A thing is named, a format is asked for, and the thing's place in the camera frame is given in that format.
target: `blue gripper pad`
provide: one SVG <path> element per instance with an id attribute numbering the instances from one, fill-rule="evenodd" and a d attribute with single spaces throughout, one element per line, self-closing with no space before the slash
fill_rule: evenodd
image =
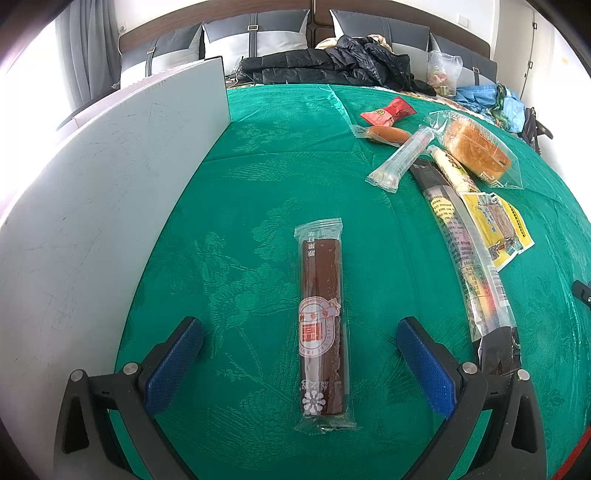
<path id="1" fill-rule="evenodd" d="M 457 395 L 454 382 L 445 368 L 408 319 L 398 324 L 396 342 L 433 411 L 448 419 L 456 406 Z"/>
<path id="2" fill-rule="evenodd" d="M 150 417 L 162 413 L 203 346 L 203 325 L 194 319 L 146 382 L 144 408 Z"/>

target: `red cable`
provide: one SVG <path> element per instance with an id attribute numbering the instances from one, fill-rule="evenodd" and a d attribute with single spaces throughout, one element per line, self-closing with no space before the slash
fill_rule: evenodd
<path id="1" fill-rule="evenodd" d="M 591 440 L 591 427 L 587 427 L 587 429 L 583 433 L 583 436 L 579 440 L 577 446 L 573 449 L 569 457 L 564 461 L 562 466 L 554 474 L 551 480 L 561 480 L 562 477 L 564 477 L 568 473 L 568 471 L 574 465 L 576 459 L 579 457 L 583 449 L 587 446 L 589 440 Z"/>

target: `gray curtain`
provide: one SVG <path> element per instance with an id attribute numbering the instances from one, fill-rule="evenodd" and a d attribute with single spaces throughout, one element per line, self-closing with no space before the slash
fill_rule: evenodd
<path id="1" fill-rule="evenodd" d="M 113 0 L 74 0 L 57 17 L 56 33 L 72 110 L 103 96 L 119 82 L 121 56 Z"/>

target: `metal screw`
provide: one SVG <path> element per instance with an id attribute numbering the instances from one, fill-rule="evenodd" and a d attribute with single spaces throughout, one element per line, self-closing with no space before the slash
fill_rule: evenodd
<path id="1" fill-rule="evenodd" d="M 527 382 L 530 379 L 530 373 L 527 370 L 523 370 L 522 368 L 520 368 L 517 371 L 517 377 L 520 380 L 523 380 L 524 382 Z"/>
<path id="2" fill-rule="evenodd" d="M 476 372 L 478 372 L 478 367 L 472 362 L 464 362 L 462 363 L 462 370 L 464 370 L 464 372 L 466 372 L 468 375 L 474 375 Z"/>
<path id="3" fill-rule="evenodd" d="M 82 370 L 74 370 L 70 375 L 70 378 L 73 382 L 78 382 L 78 380 L 81 379 L 83 375 L 84 373 L 82 373 Z"/>
<path id="4" fill-rule="evenodd" d="M 123 366 L 123 373 L 125 375 L 133 375 L 138 371 L 139 365 L 135 362 L 129 362 Z"/>

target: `blue cloth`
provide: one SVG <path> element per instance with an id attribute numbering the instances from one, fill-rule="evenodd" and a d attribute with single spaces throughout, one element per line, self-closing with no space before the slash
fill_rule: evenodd
<path id="1" fill-rule="evenodd" d="M 459 87 L 452 100 L 473 112 L 485 115 L 511 133 L 518 134 L 523 130 L 525 105 L 514 92 L 500 83 Z"/>

